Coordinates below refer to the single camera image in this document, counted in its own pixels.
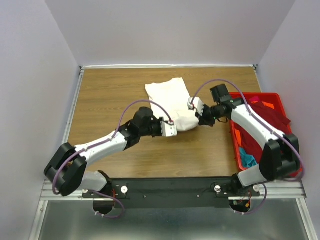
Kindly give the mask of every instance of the white towel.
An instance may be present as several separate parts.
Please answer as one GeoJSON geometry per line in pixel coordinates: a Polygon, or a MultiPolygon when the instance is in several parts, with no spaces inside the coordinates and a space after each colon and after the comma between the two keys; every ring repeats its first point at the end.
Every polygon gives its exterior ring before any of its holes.
{"type": "MultiPolygon", "coordinates": [[[[195,111],[188,109],[190,95],[181,77],[163,83],[146,84],[145,90],[150,100],[161,105],[169,113],[179,132],[198,126],[199,120],[195,117],[195,111]]],[[[151,104],[151,109],[155,117],[168,120],[161,108],[151,104]]]]}

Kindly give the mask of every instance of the wooden table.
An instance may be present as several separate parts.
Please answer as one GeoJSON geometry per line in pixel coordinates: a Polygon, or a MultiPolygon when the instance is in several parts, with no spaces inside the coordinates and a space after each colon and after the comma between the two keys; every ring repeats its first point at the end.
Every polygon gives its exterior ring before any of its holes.
{"type": "MultiPolygon", "coordinates": [[[[148,98],[145,84],[179,77],[191,96],[202,83],[216,78],[234,82],[243,92],[260,92],[251,67],[86,69],[69,142],[84,144],[108,135],[129,103],[148,98]]],[[[198,95],[209,106],[214,105],[209,89],[217,84],[209,84],[198,95]]],[[[122,124],[141,106],[150,105],[131,107],[122,124]]],[[[101,159],[88,170],[102,170],[111,178],[230,176],[238,170],[229,132],[229,124],[217,122],[214,127],[198,126],[176,137],[142,137],[139,144],[101,159]]]]}

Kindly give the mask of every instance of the dark red cloth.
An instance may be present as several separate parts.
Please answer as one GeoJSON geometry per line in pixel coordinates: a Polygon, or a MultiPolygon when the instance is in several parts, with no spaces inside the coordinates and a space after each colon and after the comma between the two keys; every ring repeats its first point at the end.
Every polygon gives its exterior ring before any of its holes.
{"type": "MultiPolygon", "coordinates": [[[[261,101],[257,103],[248,102],[251,108],[265,121],[267,121],[270,125],[279,129],[280,131],[284,132],[285,134],[289,134],[289,130],[287,125],[291,122],[288,118],[283,116],[281,113],[277,112],[276,110],[265,106],[261,101]]],[[[260,162],[262,151],[260,145],[257,143],[254,138],[247,133],[241,126],[238,124],[234,124],[235,128],[240,131],[241,134],[241,144],[244,148],[245,152],[248,155],[254,156],[257,163],[260,162]]]]}

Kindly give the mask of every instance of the white wall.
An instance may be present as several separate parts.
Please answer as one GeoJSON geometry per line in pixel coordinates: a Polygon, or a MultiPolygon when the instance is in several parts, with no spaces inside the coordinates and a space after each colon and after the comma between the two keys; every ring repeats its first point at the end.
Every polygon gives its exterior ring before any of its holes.
{"type": "Polygon", "coordinates": [[[80,65],[257,64],[295,0],[46,0],[80,65]]]}
{"type": "Polygon", "coordinates": [[[320,236],[320,1],[297,0],[258,66],[265,92],[277,92],[306,165],[307,205],[320,236]]]}
{"type": "Polygon", "coordinates": [[[29,238],[77,63],[43,0],[0,1],[0,239],[29,238]]]}

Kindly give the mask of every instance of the gray floor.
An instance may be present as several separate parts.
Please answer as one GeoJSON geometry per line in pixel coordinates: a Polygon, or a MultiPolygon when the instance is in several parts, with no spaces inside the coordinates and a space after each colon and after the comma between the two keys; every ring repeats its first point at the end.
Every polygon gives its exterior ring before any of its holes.
{"type": "Polygon", "coordinates": [[[230,209],[128,209],[95,216],[90,201],[50,202],[41,240],[306,240],[295,199],[267,200],[251,215],[230,209]]]}

